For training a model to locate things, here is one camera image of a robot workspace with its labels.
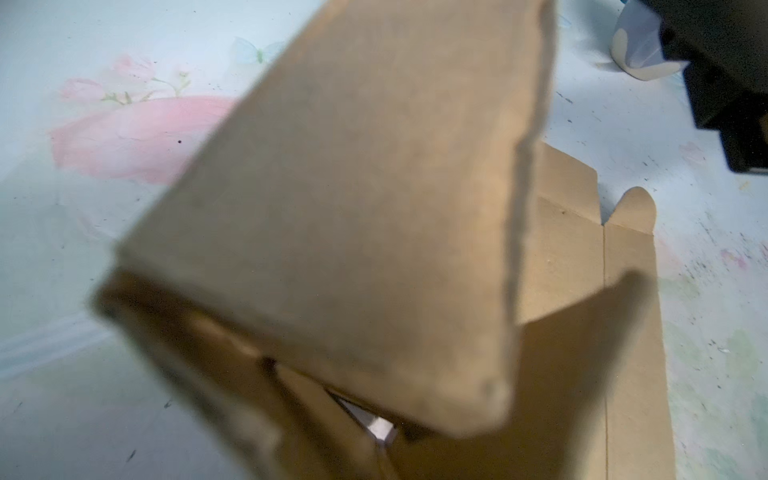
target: black object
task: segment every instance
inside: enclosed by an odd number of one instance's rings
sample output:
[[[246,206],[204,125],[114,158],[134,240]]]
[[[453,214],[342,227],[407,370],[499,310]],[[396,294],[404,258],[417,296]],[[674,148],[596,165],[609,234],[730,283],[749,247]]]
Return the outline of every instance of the black object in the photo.
[[[768,1],[642,0],[662,18],[698,128],[720,131],[735,172],[768,174]]]

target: white table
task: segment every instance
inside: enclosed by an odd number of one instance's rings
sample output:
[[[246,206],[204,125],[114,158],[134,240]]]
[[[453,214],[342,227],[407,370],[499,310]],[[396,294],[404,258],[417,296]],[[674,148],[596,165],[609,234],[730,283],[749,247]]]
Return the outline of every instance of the white table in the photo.
[[[245,477],[85,299],[319,4],[0,5],[0,477]],[[656,200],[678,478],[765,478],[768,179],[727,171],[679,76],[615,67],[620,10],[561,0],[545,140],[598,171],[604,215],[635,185]]]

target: open cardboard box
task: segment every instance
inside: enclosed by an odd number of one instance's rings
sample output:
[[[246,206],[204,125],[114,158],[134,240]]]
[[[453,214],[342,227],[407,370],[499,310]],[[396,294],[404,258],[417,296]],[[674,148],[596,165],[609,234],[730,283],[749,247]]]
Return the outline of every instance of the open cardboard box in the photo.
[[[539,143],[554,44],[549,0],[331,0],[97,308],[263,478],[673,478],[655,206],[602,226]]]

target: table surface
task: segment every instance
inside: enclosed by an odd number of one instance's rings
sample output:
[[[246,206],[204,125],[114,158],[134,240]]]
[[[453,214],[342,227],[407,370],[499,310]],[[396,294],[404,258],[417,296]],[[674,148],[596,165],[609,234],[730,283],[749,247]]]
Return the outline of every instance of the table surface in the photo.
[[[0,477],[245,478],[86,307],[111,248],[319,0],[0,5]],[[730,173],[680,75],[607,53],[619,0],[561,0],[545,140],[641,185],[679,479],[768,477],[768,178]]]

